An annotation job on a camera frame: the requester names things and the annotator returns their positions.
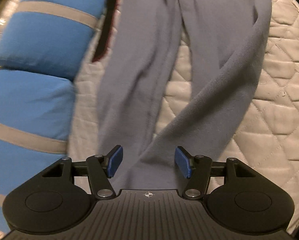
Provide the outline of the blue pillow grey stripes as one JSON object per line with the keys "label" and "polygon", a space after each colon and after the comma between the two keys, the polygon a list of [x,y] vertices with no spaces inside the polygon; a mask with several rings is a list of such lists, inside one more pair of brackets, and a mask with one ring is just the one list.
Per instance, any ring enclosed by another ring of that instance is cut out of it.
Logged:
{"label": "blue pillow grey stripes", "polygon": [[0,66],[73,80],[106,0],[21,0],[0,38]]}

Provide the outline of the grey quilted bedspread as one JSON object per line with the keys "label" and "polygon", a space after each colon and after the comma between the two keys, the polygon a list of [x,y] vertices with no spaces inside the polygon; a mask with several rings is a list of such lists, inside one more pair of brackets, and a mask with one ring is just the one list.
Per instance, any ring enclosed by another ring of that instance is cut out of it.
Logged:
{"label": "grey quilted bedspread", "polygon": [[[111,56],[123,0],[117,0],[105,55],[92,62],[105,14],[90,42],[76,87],[76,106],[68,152],[75,161],[98,150],[97,91]],[[236,157],[272,180],[293,198],[289,233],[299,228],[299,0],[272,0],[264,63],[256,94],[246,115],[219,157]]]}

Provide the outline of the grey fleece garment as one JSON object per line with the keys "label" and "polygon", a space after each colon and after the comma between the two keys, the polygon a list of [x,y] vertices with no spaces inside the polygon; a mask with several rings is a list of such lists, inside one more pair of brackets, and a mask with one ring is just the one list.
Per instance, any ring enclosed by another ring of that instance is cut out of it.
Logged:
{"label": "grey fleece garment", "polygon": [[271,0],[123,0],[97,102],[120,189],[176,189],[178,146],[217,160],[261,74]]}

